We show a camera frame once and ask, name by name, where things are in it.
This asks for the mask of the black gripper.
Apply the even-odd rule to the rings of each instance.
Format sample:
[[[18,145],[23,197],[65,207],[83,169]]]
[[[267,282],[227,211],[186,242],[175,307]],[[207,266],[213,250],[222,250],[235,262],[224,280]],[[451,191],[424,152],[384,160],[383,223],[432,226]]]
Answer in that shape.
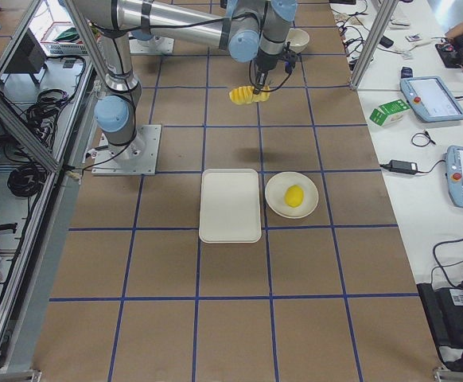
[[[262,93],[269,93],[270,92],[270,87],[268,84],[265,84],[267,82],[267,77],[269,71],[273,70],[278,62],[278,56],[277,55],[270,55],[267,53],[259,53],[257,57],[255,58],[255,67],[256,67],[256,72],[255,72],[255,85],[254,85],[254,90],[253,94],[258,95],[261,92]]]

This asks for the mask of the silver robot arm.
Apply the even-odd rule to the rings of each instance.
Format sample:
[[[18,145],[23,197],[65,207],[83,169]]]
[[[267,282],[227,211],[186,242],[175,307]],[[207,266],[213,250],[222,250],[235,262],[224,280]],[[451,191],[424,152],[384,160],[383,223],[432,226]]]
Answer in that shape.
[[[173,38],[169,37],[160,37],[148,33],[144,33],[141,30],[134,30],[131,33],[131,36],[138,41],[141,46],[158,46],[162,44],[172,44]]]
[[[268,98],[267,77],[277,63],[291,74],[295,52],[288,34],[298,4],[295,1],[223,1],[223,17],[159,1],[75,1],[74,6],[101,33],[106,85],[110,95],[95,106],[95,118],[105,134],[111,158],[130,162],[146,150],[136,125],[137,98],[141,95],[130,58],[128,35],[141,31],[152,37],[168,37],[206,45],[248,63],[248,100]]]

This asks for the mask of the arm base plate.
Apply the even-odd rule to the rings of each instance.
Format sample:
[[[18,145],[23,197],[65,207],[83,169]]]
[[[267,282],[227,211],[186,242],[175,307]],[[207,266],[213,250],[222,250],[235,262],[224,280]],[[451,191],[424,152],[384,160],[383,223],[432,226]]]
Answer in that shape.
[[[155,175],[160,141],[161,125],[141,125],[135,140],[122,152],[110,146],[102,133],[99,144],[105,148],[92,156],[91,172],[96,176]]]
[[[132,55],[164,56],[173,53],[174,39],[153,37],[148,41],[142,41],[130,37],[129,44]]]

